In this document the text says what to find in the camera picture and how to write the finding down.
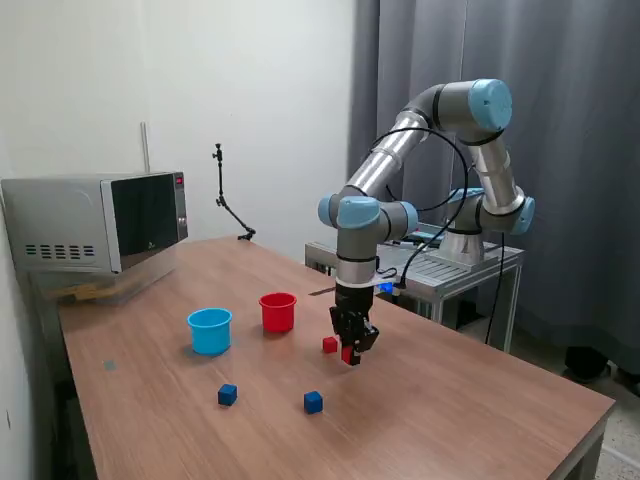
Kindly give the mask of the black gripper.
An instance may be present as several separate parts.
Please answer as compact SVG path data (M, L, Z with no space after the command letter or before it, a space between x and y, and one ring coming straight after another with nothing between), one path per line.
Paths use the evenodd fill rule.
M335 305L329 312L334 333L339 337L342 346L352 346L352 366L360 363L361 354L371 349L379 335L379 330L369 321L373 298L373 286L356 288L336 284ZM352 331L350 313L357 315L353 320Z

